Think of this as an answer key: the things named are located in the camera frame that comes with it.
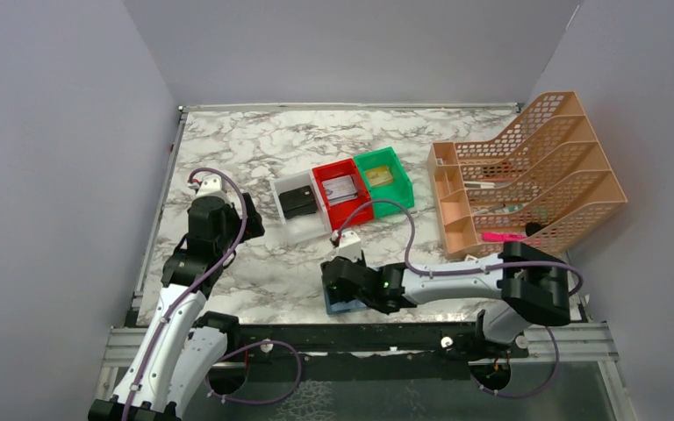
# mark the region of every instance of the pink object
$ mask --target pink object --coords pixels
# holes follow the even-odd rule
[[[526,239],[524,234],[504,234],[499,232],[482,232],[482,241],[501,243],[503,241],[522,241]]]

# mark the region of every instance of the green bin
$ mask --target green bin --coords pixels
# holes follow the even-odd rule
[[[412,191],[412,182],[409,181],[402,163],[394,152],[393,147],[386,147],[374,152],[357,155],[353,158],[361,177],[368,188],[371,199],[390,199],[398,202],[407,209],[414,206],[414,192]],[[385,165],[389,167],[394,181],[391,184],[381,187],[370,187],[368,177],[365,172]],[[388,203],[375,203],[373,205],[373,214],[375,218],[382,218],[392,213],[400,212],[399,208]]]

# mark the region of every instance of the table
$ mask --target table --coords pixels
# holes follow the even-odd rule
[[[163,263],[187,232],[187,209],[194,193],[186,179],[198,167],[220,169],[249,192],[266,230],[263,238],[237,249],[235,262],[216,283],[203,311],[233,314],[241,323],[259,324],[475,320],[490,300],[447,300],[389,316],[372,310],[328,316],[319,264],[332,246],[327,237],[293,246],[286,243],[269,180],[392,146],[414,187],[417,238],[412,261],[441,263],[445,259],[425,167],[430,145],[491,139],[515,116],[513,107],[189,113],[148,263],[139,325],[148,325],[153,316]],[[374,220],[355,231],[362,238],[369,265],[403,260],[409,236],[404,216]]]

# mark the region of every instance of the orange desk organizer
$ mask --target orange desk organizer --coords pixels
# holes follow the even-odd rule
[[[627,202],[574,92],[538,96],[497,137],[434,143],[427,158],[441,240],[450,259],[498,253],[482,232],[525,233],[523,242],[563,253]],[[464,181],[505,181],[466,189]],[[504,203],[510,213],[475,212]]]

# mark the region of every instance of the black wallet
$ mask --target black wallet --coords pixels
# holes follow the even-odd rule
[[[316,197],[311,186],[285,191],[277,195],[277,199],[283,207],[285,219],[316,213]]]

